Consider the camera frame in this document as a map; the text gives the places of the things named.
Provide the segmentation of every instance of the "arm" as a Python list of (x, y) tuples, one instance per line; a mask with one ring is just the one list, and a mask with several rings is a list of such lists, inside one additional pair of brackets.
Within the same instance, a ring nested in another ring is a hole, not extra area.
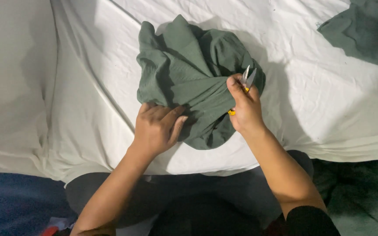
[(134, 185), (151, 161), (171, 148), (186, 116), (183, 107), (173, 110), (144, 103), (135, 125), (135, 138), (125, 156), (87, 202), (71, 235), (116, 235), (113, 221), (120, 217)]
[(230, 119), (260, 164), (284, 217), (298, 206), (314, 206), (326, 212), (325, 204), (310, 177), (266, 128), (262, 120), (259, 91), (253, 85), (245, 94), (238, 82), (240, 76), (237, 74), (227, 80), (228, 90), (236, 101), (236, 114)]

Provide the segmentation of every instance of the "green fabric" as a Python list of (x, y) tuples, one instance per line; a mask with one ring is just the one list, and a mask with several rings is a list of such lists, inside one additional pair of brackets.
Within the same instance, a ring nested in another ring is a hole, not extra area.
[(318, 31), (347, 56), (378, 65), (378, 0), (351, 0), (348, 10)]
[(378, 160), (313, 160), (313, 182), (341, 235), (378, 235)]
[(217, 148), (235, 132), (227, 114), (235, 105), (226, 85), (228, 76), (243, 73), (250, 65), (251, 71), (257, 68), (254, 84), (260, 93), (265, 86), (265, 74), (236, 35), (202, 30), (181, 15), (159, 36), (144, 21), (139, 51), (138, 101), (172, 108), (185, 105), (189, 118), (179, 140), (195, 149)]

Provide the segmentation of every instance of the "yellow handle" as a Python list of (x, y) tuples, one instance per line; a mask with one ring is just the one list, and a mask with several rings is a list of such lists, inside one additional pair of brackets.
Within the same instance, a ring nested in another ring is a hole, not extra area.
[[(249, 88), (244, 88), (244, 91), (246, 91), (246, 93), (249, 92)], [(235, 114), (236, 114), (236, 111), (235, 111), (235, 110), (229, 110), (229, 111), (228, 111), (228, 114), (230, 114), (230, 115), (235, 115)]]

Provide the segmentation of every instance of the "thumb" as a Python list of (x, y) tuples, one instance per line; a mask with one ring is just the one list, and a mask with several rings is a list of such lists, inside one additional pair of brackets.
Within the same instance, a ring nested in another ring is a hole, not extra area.
[(246, 95), (244, 94), (243, 88), (234, 77), (231, 76), (227, 79), (227, 88), (230, 91), (236, 103), (243, 99), (246, 99)]
[(179, 138), (179, 135), (180, 135), (180, 131), (182, 131), (183, 124), (185, 123), (187, 119), (188, 117), (185, 115), (182, 115), (179, 118), (177, 118), (171, 131), (169, 144), (174, 145), (177, 142), (177, 139)]

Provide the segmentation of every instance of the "hand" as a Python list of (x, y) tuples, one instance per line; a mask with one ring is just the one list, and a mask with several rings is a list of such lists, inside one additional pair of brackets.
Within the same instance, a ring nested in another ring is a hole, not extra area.
[(227, 79), (227, 87), (236, 101), (234, 110), (235, 115), (230, 115), (230, 121), (235, 130), (242, 136), (252, 135), (258, 129), (266, 128), (262, 119), (262, 110), (260, 106), (260, 95), (254, 84), (246, 94), (244, 87), (240, 84), (241, 74), (235, 74)]
[(184, 108), (167, 108), (154, 103), (144, 103), (136, 117), (135, 138), (130, 149), (142, 153), (147, 161), (169, 150), (179, 137), (187, 116)]

